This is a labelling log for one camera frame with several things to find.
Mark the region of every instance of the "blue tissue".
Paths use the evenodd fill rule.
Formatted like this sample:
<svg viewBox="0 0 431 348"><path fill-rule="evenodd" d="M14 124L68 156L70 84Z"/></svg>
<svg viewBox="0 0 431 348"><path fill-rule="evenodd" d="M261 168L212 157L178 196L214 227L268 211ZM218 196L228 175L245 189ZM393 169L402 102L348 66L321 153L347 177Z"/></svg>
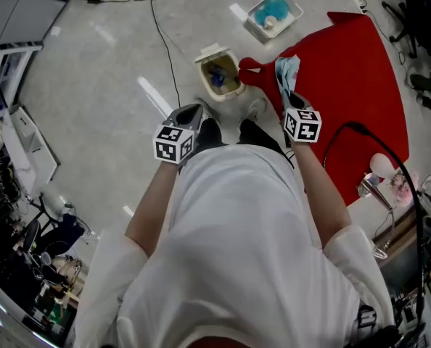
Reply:
<svg viewBox="0 0 431 348"><path fill-rule="evenodd" d="M264 22L269 15L277 20L284 20L289 11L290 6L285 0L266 0L264 5L255 11L254 19L258 25L264 26Z"/></svg>

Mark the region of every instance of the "pink object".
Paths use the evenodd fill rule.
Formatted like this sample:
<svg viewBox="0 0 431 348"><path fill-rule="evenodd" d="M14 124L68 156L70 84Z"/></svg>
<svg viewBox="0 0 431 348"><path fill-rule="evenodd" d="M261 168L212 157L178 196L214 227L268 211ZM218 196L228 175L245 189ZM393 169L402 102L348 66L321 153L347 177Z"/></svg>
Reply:
<svg viewBox="0 0 431 348"><path fill-rule="evenodd" d="M414 187L417 190L419 188L419 174L410 174ZM398 170L391 182L388 183L388 188L395 197L395 203L398 206L407 207L412 202L411 189L401 170Z"/></svg>

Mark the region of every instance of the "person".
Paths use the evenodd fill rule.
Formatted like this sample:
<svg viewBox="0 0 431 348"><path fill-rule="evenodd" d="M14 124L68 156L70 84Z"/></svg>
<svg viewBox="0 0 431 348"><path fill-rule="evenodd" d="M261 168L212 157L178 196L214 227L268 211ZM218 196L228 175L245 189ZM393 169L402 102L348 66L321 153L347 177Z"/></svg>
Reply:
<svg viewBox="0 0 431 348"><path fill-rule="evenodd" d="M162 162L125 235L102 232L76 346L344 347L361 305L379 327L393 324L369 240L310 146L292 141L322 250L295 171L256 124L266 101L251 105L231 146L203 106L199 146L177 183L179 166Z"/></svg>

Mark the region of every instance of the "plastic container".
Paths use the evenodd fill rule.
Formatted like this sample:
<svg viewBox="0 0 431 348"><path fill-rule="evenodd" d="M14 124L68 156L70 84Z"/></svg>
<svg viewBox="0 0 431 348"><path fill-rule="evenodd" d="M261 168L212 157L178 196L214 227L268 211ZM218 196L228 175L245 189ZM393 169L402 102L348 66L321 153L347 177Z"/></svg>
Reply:
<svg viewBox="0 0 431 348"><path fill-rule="evenodd" d="M224 102L245 91L245 85L238 78L238 59L227 46L217 43L201 50L201 55L194 60L202 83L210 97L216 102ZM221 86L213 84L213 69L222 69L226 74Z"/></svg>
<svg viewBox="0 0 431 348"><path fill-rule="evenodd" d="M250 23L254 25L266 38L277 37L285 28L287 28L303 15L303 10L299 7L299 5L297 5L293 0L285 0L290 7L287 17L278 21L272 28L264 28L263 26L257 24L254 14L258 9L262 8L266 1L267 0L262 0L253 8L251 8L251 10L247 13L247 20L249 20Z"/></svg>

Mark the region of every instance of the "white sleeve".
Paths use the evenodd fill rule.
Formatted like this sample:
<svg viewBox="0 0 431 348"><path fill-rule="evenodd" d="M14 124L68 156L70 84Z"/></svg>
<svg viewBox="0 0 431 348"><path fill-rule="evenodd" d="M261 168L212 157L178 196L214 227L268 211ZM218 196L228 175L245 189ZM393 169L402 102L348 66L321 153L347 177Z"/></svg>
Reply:
<svg viewBox="0 0 431 348"><path fill-rule="evenodd" d="M375 309L378 325L393 325L390 295L362 228L350 225L337 232L325 246L324 255L353 284L361 301Z"/></svg>
<svg viewBox="0 0 431 348"><path fill-rule="evenodd" d="M75 347L112 343L123 296L148 260L143 249L121 233L102 231L75 319Z"/></svg>

